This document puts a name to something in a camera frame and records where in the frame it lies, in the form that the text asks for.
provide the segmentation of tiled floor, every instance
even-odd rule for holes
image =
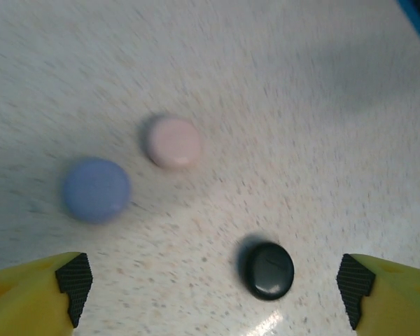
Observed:
[[[192,118],[205,155],[142,154],[152,113]],[[134,201],[114,223],[64,214],[83,155]],[[265,303],[239,283],[243,238],[293,257]],[[420,40],[392,0],[0,1],[0,268],[87,252],[75,335],[350,335],[343,253],[420,267]]]

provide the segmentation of blue edge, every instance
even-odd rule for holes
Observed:
[[[420,35],[420,14],[412,4],[411,0],[398,0],[401,8],[406,12],[406,15],[411,20],[412,25]]]

